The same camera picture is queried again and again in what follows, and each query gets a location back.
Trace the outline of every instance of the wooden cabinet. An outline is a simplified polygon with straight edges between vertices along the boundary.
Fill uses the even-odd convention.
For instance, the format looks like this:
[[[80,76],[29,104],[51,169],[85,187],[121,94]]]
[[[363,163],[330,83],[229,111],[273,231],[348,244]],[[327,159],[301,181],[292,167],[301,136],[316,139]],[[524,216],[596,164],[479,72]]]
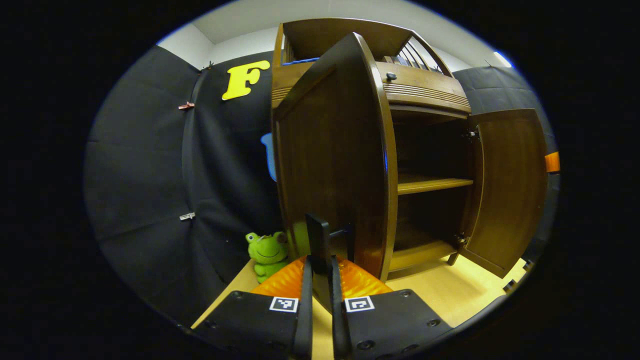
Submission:
[[[313,213],[335,228],[353,224],[355,263],[383,281],[447,255],[453,264],[458,254],[504,277],[542,212],[545,144],[535,111],[470,116],[437,55],[441,72],[421,67],[424,60],[380,61],[404,51],[415,33],[354,19],[304,21],[329,20],[339,31],[324,31],[322,40],[298,45],[293,39],[305,38],[282,24],[276,41],[272,131],[292,251],[309,253],[305,213]],[[395,32],[385,42],[376,26]],[[291,42],[280,52],[287,28]],[[301,59],[291,54],[318,59],[275,63]],[[284,70],[294,65],[304,67]],[[346,255],[344,240],[332,247]]]

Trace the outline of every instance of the cabinet leg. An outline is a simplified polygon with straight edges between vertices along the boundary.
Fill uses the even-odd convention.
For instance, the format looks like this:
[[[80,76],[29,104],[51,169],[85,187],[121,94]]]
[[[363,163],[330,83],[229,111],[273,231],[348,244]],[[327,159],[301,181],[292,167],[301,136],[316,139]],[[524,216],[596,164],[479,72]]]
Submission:
[[[459,252],[449,255],[449,259],[447,260],[447,264],[453,266],[453,264],[455,264],[456,260],[458,259],[458,254],[459,254]]]

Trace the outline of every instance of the ceiling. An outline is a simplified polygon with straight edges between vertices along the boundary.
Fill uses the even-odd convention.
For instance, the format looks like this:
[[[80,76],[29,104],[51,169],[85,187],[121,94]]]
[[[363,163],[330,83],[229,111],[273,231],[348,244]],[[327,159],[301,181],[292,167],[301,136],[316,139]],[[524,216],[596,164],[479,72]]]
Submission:
[[[213,44],[273,28],[281,22],[320,17],[375,20],[416,31],[430,45],[477,67],[500,65],[494,50],[455,22],[404,0],[238,0],[193,22]]]

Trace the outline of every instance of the wooden drawer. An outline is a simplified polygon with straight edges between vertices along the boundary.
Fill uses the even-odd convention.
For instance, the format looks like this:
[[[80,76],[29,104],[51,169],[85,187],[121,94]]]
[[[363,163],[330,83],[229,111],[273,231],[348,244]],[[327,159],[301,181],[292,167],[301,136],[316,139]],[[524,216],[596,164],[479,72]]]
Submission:
[[[389,104],[405,104],[440,108],[458,113],[471,113],[471,107],[460,82],[437,72],[377,61],[380,78]],[[397,79],[387,79],[393,72]]]

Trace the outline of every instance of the green frog plush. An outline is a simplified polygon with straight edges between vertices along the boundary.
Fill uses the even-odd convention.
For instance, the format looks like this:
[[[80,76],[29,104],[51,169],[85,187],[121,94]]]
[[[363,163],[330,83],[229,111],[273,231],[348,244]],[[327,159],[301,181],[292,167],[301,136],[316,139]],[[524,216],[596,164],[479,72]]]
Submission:
[[[287,266],[287,237],[279,231],[273,235],[258,236],[249,233],[245,236],[249,243],[249,256],[255,259],[254,270],[258,282],[262,284],[269,276]]]

